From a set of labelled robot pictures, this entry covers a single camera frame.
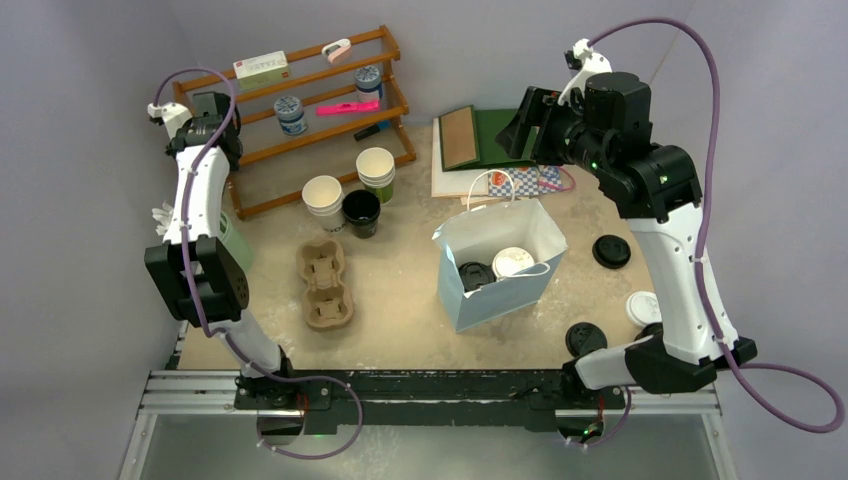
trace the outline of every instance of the white wall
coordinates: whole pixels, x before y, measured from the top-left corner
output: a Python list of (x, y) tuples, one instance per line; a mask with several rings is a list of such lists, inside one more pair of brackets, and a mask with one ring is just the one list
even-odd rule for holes
[(145, 107), (194, 59), (159, 0), (6, 1), (0, 52), (0, 476), (115, 478), (176, 335), (142, 261), (176, 184)]
[[(478, 108), (514, 106), (531, 84), (562, 88), (571, 78), (563, 52), (579, 38), (634, 17), (682, 19), (694, 2), (170, 1), (200, 63), (219, 69), (231, 68), (239, 59), (329, 43), (386, 24), (402, 52), (395, 74), (410, 104), (408, 120), (418, 123), (469, 103)], [(622, 33), (608, 42), (605, 53), (617, 59), (617, 68), (650, 78), (673, 37), (671, 30)], [(302, 74), (325, 65), (298, 62), (292, 68)], [(347, 77), (339, 81), (327, 85), (352, 83)]]
[[(739, 333), (757, 341), (758, 360), (810, 370), (848, 398), (848, 6), (700, 0), (687, 22), (712, 48), (722, 81), (708, 245), (724, 305)], [(700, 52), (680, 35), (652, 84), (655, 139), (687, 149), (700, 166), (709, 88)], [(814, 386), (779, 373), (747, 376), (807, 422), (833, 415)], [(729, 374), (719, 385), (740, 478), (845, 478), (846, 428), (796, 431)]]

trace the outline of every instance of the white box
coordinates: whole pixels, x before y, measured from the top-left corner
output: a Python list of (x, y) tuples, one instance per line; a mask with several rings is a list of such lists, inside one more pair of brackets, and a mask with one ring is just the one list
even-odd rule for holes
[[(457, 332), (538, 302), (568, 248), (556, 222), (536, 199), (463, 212), (439, 227), (433, 240), (442, 249), (439, 298)], [(491, 264), (507, 247), (533, 255), (536, 264), (520, 273), (537, 276), (504, 278), (465, 292), (459, 265)]]
[(233, 63), (239, 88), (251, 90), (279, 83), (291, 76), (289, 62), (283, 51), (239, 60)]

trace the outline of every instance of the white paper bag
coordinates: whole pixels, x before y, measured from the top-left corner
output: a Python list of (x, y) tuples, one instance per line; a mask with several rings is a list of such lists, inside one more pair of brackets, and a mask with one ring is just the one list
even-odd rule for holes
[[(568, 248), (556, 222), (536, 199), (463, 212), (442, 224), (433, 240), (442, 249), (439, 298), (457, 332), (538, 302)], [(466, 293), (459, 266), (491, 265), (507, 247), (527, 250), (536, 265)]]

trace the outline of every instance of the wooden shelf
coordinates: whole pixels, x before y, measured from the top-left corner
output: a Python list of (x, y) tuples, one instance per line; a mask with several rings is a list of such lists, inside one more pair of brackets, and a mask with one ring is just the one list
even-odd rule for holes
[[(257, 90), (243, 93), (241, 95), (236, 96), (236, 104), (273, 95), (275, 93), (279, 93), (290, 88), (323, 80), (334, 75), (351, 72), (353, 70), (356, 70), (357, 68), (364, 67), (366, 65), (375, 65), (381, 63), (383, 65), (383, 90), (385, 92), (384, 98), (387, 108), (385, 110), (381, 110), (370, 115), (358, 117), (342, 125), (311, 133), (309, 135), (298, 136), (292, 138), (287, 142), (264, 148), (262, 150), (245, 153), (241, 157), (241, 160), (239, 160), (239, 165), (241, 167), (246, 167), (248, 165), (259, 163), (281, 155), (283, 153), (290, 152), (294, 149), (304, 147), (306, 145), (311, 145), (322, 140), (326, 140), (328, 138), (333, 138), (354, 130), (361, 130), (362, 128), (365, 128), (369, 125), (373, 125), (375, 123), (382, 122), (385, 120), (388, 120), (391, 123), (392, 127), (395, 130), (395, 133), (400, 138), (401, 144), (405, 149), (404, 154), (395, 157), (395, 164), (403, 165), (405, 163), (415, 160), (415, 149), (413, 148), (412, 142), (409, 140), (409, 137), (407, 136), (406, 131), (403, 128), (403, 123), (401, 123), (400, 120), (401, 115), (406, 115), (409, 113), (409, 105), (407, 104), (406, 97), (404, 97), (403, 92), (400, 90), (400, 87), (397, 84), (397, 80), (395, 80), (393, 74), (392, 61), (400, 60), (400, 48), (398, 47), (394, 36), (392, 36), (388, 27), (386, 27), (385, 25), (381, 25), (380, 28), (376, 30), (360, 33), (358, 35), (354, 35), (348, 38), (350, 39), (350, 42), (354, 45), (379, 39), (382, 41), (383, 44), (383, 53), (362, 60), (358, 60), (356, 62), (344, 63), (342, 65), (327, 68), (326, 70), (322, 70), (320, 72), (312, 73), (309, 75), (304, 75), (302, 77), (295, 77), (285, 82), (278, 83), (276, 85), (271, 85), (265, 88), (260, 88)], [(325, 44), (315, 45), (313, 47), (298, 50), (296, 52), (286, 53), (286, 58), (291, 64), (298, 60), (303, 60), (305, 58), (320, 55), (321, 49), (324, 45)], [(222, 73), (228, 79), (233, 79), (236, 76), (235, 71), (232, 69), (226, 70)], [(174, 89), (174, 99), (178, 103), (189, 106), (190, 102), (188, 101), (188, 92), (200, 88), (210, 87), (220, 82), (221, 79), (215, 75), (208, 75), (182, 83), (173, 82), (172, 87)], [(303, 102), (303, 106), (306, 107), (355, 91), (355, 85), (347, 85), (318, 95), (313, 95), (311, 97), (304, 98), (301, 101)], [(274, 109), (263, 110), (261, 112), (245, 115), (242, 118), (242, 125), (246, 126), (251, 123), (256, 123), (268, 118), (276, 118)], [(242, 220), (246, 219), (249, 216), (256, 215), (272, 208), (279, 207), (281, 205), (285, 205), (287, 203), (294, 202), (300, 199), (300, 191), (297, 191), (262, 202), (258, 205), (245, 207), (242, 204), (241, 196), (239, 195), (238, 185), (236, 184), (237, 177), (238, 173), (235, 172), (233, 174), (230, 174), (230, 176), (227, 178), (227, 191), (230, 192), (230, 197), (232, 198), (233, 207), (235, 208), (236, 215)], [(352, 173), (348, 173), (337, 178), (340, 182), (347, 183), (356, 180), (358, 176), (354, 171)]]

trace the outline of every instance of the plaid cloth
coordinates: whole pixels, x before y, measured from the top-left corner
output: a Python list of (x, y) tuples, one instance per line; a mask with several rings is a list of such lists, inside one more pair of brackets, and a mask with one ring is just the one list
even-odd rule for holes
[[(545, 193), (561, 192), (565, 189), (559, 169), (550, 165), (539, 167), (517, 167), (503, 169), (515, 182), (516, 197), (532, 197)], [(489, 196), (509, 197), (512, 187), (509, 180), (500, 172), (489, 174)]]

